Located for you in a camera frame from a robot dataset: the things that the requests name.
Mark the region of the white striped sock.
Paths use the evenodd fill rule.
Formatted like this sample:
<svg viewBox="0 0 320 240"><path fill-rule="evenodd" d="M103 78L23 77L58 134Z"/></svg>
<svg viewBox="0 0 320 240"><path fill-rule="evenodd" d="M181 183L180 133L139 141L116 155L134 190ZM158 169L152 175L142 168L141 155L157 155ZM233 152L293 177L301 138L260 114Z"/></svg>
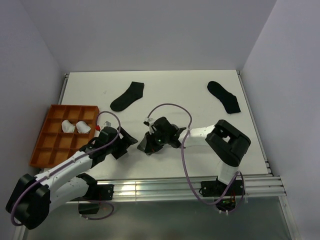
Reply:
<svg viewBox="0 0 320 240"><path fill-rule="evenodd" d="M84 121L78 121L75 126L80 134L88 134L91 131L91 127Z"/></svg>

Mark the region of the grey sock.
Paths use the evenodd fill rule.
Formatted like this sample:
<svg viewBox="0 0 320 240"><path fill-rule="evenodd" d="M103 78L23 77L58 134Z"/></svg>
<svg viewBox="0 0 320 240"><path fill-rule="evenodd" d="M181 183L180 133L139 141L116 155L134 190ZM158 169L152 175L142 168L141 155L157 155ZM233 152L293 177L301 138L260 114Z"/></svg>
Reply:
<svg viewBox="0 0 320 240"><path fill-rule="evenodd" d="M141 142L138 144L137 149L142 151L143 153L146 152L146 147L147 147L147 137L144 136L143 139L141 140Z"/></svg>

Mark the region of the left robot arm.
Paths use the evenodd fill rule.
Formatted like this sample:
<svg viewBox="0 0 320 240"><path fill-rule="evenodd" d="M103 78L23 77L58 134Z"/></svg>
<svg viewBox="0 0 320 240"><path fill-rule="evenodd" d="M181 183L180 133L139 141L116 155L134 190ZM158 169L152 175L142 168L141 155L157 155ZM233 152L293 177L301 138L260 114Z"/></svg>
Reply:
<svg viewBox="0 0 320 240"><path fill-rule="evenodd" d="M121 127L104 127L97 137L80 147L71 157L43 173L23 175L7 204L11 223L32 230L50 212L74 199L99 203L112 199L112 192L102 190L86 172L112 155L116 160L136 144L137 139Z"/></svg>

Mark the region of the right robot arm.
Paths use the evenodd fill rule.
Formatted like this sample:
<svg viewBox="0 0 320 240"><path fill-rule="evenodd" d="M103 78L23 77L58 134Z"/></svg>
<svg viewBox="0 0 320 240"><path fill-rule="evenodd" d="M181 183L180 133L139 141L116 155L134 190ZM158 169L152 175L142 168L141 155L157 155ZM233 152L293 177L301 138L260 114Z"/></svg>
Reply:
<svg viewBox="0 0 320 240"><path fill-rule="evenodd" d="M229 194L234 183L232 178L238 171L242 158L247 153L251 140L226 120L216 124L187 129L171 124L166 117L160 117L149 126L137 149L150 156L160 151L165 145L174 149L205 146L210 147L222 161L216 183L217 191L222 195Z"/></svg>

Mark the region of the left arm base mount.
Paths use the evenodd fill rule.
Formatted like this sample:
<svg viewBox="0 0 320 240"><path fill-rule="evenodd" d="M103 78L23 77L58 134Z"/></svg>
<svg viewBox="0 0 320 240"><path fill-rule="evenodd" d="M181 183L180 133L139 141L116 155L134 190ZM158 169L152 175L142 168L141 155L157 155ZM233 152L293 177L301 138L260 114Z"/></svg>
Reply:
<svg viewBox="0 0 320 240"><path fill-rule="evenodd" d="M97 184L95 186L90 186L88 188L87 193L78 198L78 200L85 201L88 203L80 203L78 204L78 213L84 217L88 218L90 220L100 220L107 218L111 216L114 211L115 207L112 203L109 201L113 199L113 193L114 193L114 185L113 184L107 184L107 185L102 185L102 184ZM95 215L103 208L103 206L108 205L110 208L110 212L108 215L104 217L89 217L89 215Z"/></svg>

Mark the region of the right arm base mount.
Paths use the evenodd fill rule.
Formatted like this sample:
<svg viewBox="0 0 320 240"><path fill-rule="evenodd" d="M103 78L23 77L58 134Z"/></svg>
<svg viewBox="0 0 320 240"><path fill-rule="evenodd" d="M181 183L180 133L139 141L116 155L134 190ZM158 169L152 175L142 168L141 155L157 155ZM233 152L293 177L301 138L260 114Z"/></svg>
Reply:
<svg viewBox="0 0 320 240"><path fill-rule="evenodd" d="M226 184L219 182L218 180L202 181L199 193L205 197L215 197L217 200L225 191ZM237 207L236 197L245 197L245 187L241 180L234 180L229 189L227 190L224 198L215 206L219 211L229 212Z"/></svg>

